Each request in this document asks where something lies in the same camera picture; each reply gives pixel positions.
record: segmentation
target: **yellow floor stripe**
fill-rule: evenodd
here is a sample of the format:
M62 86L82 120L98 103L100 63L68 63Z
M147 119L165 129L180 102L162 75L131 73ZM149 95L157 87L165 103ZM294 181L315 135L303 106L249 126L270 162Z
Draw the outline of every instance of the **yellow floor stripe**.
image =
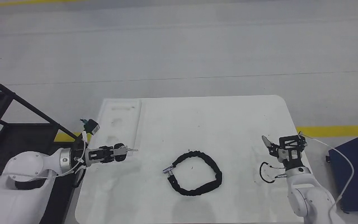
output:
M78 1L83 1L83 0L24 0L24 1L10 1L10 2L0 2L0 6L15 6L15 5L18 5L18 4L78 2Z
M302 131L310 137L358 137L358 125L297 127L296 129L297 132Z
M302 131L310 137L358 137L358 125L352 126L308 126L296 127L297 132ZM88 141L91 140L91 135L87 134ZM58 133L55 142L73 142L73 138L65 133Z

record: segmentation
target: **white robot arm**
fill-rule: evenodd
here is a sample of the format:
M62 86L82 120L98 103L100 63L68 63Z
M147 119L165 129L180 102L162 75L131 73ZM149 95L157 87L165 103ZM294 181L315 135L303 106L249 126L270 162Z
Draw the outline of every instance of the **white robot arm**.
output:
M262 136L271 156L277 157L286 169L283 177L287 178L288 199L293 212L304 217L305 224L344 224L336 213L335 199L319 182L309 168L301 162L301 152L307 145L303 136L287 136L280 138L280 145L270 142ZM310 184L309 187L298 188L297 185Z
M55 178L97 162L123 161L128 151L137 150L119 143L113 147L84 148L76 151L60 148L51 156L38 152L23 152L11 158L0 176L0 223L38 224L46 210ZM46 179L40 188L18 190L15 186L15 181L37 179Z

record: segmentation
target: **concrete floor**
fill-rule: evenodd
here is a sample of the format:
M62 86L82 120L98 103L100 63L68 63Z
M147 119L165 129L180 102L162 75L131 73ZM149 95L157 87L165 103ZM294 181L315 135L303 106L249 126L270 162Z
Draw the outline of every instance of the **concrete floor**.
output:
M355 0L0 7L0 81L74 132L107 97L277 94L296 126L357 125L357 9ZM40 121L19 105L4 120ZM313 172L334 190L327 148L315 146Z

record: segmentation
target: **black cable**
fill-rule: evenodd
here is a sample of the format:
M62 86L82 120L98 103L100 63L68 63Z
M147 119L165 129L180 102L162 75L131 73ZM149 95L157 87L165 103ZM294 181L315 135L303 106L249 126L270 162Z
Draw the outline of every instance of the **black cable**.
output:
M200 186L198 188L196 188L195 190L186 190L180 187L180 185L178 184L177 179L175 178L174 175L170 175L168 177L168 181L169 183L172 185L172 188L179 192L181 195L185 195L185 196L197 196L197 195L202 195L205 194L207 192L210 192L216 188L218 188L222 182L223 182L223 173L220 171L220 169L218 168L217 164L215 163L215 161L208 156L207 154L200 152L200 151L191 151L191 152L187 152L181 156L179 156L177 158L176 161L173 162L173 167L176 167L180 162L184 161L187 158L190 157L199 157L202 160L204 160L204 162L206 164L208 164L216 173L215 174L215 178L216 180L208 182L206 184L204 184L203 186Z
M82 176L79 178L79 180L77 181L76 184L72 185L73 188L78 188L79 187L79 185L81 184L85 174L86 174L86 169L83 169Z
M262 164L260 165L260 177L261 177L261 179L262 179L263 181L265 181L266 183L272 184L273 182L275 182L275 180L273 180L273 181L267 181L267 180L265 180L265 179L262 177L261 170L262 170L262 166L263 166L263 165L269 166L269 164L268 164L267 162L262 162Z

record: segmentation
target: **tabletop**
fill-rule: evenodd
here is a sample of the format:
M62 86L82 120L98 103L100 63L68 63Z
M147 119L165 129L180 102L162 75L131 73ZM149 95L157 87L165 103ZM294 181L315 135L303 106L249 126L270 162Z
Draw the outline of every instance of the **tabletop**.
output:
M101 129L90 148L122 142L139 151L88 168L75 211L80 224L302 221L290 208L286 180L267 184L258 175L263 161L280 166L261 136L278 143L297 134L279 96L106 99L97 121ZM216 162L223 182L188 197L172 189L162 170L194 150ZM309 167L304 153L302 161ZM200 158L185 160L173 173L185 189L215 179Z

